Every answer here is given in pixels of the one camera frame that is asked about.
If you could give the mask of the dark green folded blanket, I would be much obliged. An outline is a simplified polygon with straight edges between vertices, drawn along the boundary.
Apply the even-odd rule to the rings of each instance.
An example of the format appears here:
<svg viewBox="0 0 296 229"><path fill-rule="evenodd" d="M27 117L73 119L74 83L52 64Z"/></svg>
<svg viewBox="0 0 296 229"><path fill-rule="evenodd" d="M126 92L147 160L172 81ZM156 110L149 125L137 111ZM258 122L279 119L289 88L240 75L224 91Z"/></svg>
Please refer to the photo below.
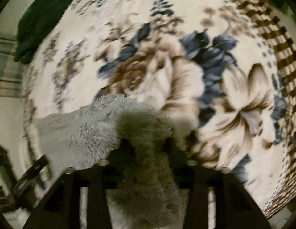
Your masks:
<svg viewBox="0 0 296 229"><path fill-rule="evenodd" d="M73 0L35 0L18 23L14 61L29 64Z"/></svg>

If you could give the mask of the floral bed blanket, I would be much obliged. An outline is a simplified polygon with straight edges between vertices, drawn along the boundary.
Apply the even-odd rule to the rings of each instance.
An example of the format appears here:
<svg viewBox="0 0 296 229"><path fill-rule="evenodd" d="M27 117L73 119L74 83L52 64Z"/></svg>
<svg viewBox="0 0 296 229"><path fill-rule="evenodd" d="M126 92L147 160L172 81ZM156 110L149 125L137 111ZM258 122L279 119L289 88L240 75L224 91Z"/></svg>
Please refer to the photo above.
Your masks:
<svg viewBox="0 0 296 229"><path fill-rule="evenodd" d="M296 194L282 79L294 53L264 0L72 0L24 74L23 165L71 160L34 140L40 119L97 115L119 95L172 122L190 157L234 171L269 216Z"/></svg>

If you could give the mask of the grey-green curtain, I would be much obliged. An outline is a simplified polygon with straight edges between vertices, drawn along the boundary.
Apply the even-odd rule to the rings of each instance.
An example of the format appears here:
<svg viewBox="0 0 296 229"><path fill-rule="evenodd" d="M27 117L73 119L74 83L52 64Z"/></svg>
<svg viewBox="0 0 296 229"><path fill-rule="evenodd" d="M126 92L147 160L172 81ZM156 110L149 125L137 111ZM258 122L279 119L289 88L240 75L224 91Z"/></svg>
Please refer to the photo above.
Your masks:
<svg viewBox="0 0 296 229"><path fill-rule="evenodd" d="M0 97L20 98L24 66L14 61L17 44L0 37Z"/></svg>

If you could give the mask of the grey fluffy fleece pants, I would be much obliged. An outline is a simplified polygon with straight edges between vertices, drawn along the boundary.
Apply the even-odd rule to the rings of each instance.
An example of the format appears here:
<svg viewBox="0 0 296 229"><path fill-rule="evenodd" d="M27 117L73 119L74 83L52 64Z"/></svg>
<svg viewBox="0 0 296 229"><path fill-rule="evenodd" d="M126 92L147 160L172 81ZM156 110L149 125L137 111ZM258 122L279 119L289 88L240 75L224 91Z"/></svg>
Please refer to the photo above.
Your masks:
<svg viewBox="0 0 296 229"><path fill-rule="evenodd" d="M181 228L188 193L174 182L166 139L179 143L170 123L152 107L122 95L107 95L76 111L35 123L39 149L53 178L67 167L82 170L103 160L122 174L106 192L114 228Z"/></svg>

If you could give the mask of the brown checkered underblanket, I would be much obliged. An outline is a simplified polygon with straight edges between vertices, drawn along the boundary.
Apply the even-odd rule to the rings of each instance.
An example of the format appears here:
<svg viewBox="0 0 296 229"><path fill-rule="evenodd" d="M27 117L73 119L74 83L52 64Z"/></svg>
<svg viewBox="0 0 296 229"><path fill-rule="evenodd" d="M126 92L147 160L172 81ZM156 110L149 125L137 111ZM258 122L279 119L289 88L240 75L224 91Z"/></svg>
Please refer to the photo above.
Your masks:
<svg viewBox="0 0 296 229"><path fill-rule="evenodd" d="M269 218L296 197L296 46L265 0L230 1L251 19L254 28L259 31L258 35L275 51L279 83L288 105L281 123L285 134L284 148L287 150L283 162L285 173L278 182L279 190L263 207L264 214Z"/></svg>

